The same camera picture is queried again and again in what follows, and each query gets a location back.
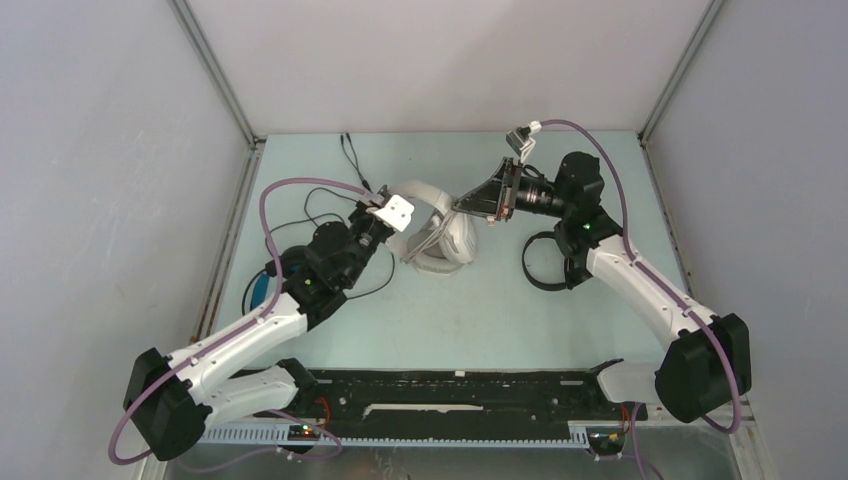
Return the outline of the white headphones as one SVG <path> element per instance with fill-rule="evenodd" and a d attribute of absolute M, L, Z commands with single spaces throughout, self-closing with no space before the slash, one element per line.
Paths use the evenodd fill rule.
<path fill-rule="evenodd" d="M 474 262 L 478 236 L 472 218 L 452 209 L 454 198 L 449 193 L 417 180 L 396 184 L 388 192 L 433 208 L 417 232 L 407 238 L 394 235 L 387 241 L 398 260 L 421 273 L 441 276 L 454 275 Z"/>

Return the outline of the black blue headphones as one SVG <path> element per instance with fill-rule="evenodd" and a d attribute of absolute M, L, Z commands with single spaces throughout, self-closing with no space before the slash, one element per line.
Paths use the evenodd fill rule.
<path fill-rule="evenodd" d="M 283 262 L 282 268 L 283 288 L 278 300 L 273 303 L 274 308 L 269 311 L 271 315 L 277 315 L 281 312 L 281 307 L 279 306 L 279 303 L 285 298 L 287 294 L 287 282 L 290 277 L 292 277 L 295 273 L 298 272 L 298 270 L 300 269 L 300 265 L 291 262 Z M 248 282 L 248 285 L 242 295 L 241 315 L 246 316 L 255 309 L 263 311 L 263 304 L 268 299 L 271 299 L 273 297 L 277 280 L 278 275 L 275 269 L 274 262 L 269 261 Z"/>

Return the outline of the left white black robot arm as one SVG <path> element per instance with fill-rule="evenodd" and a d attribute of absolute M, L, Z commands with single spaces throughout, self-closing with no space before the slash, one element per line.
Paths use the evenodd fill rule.
<path fill-rule="evenodd" d="M 324 223 L 308 244 L 287 248 L 271 262 L 277 289 L 254 310 L 192 345 L 169 354 L 151 348 L 135 359 L 119 424 L 132 423 L 148 454 L 168 461 L 215 425 L 263 410 L 311 412 L 314 380 L 298 362 L 248 376 L 238 371 L 332 316 L 379 245 L 404 231 L 413 212 L 398 195 L 382 206 L 360 201 L 347 223 Z"/>

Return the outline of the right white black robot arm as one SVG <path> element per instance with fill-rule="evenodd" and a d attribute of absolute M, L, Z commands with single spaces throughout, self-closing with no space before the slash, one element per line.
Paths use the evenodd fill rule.
<path fill-rule="evenodd" d="M 507 221 L 517 211 L 556 219 L 537 236 L 556 243 L 564 279 L 532 284 L 561 291 L 597 279 L 624 299 L 663 348 L 658 367 L 616 361 L 602 368 L 581 392 L 588 414 L 606 418 L 621 403 L 659 403 L 690 423 L 731 404 L 729 427 L 736 429 L 741 398 L 752 387 L 748 326 L 734 313 L 720 316 L 693 300 L 638 254 L 601 205 L 604 185 L 599 159 L 584 152 L 567 154 L 553 180 L 506 157 L 453 208 L 489 222 Z"/>

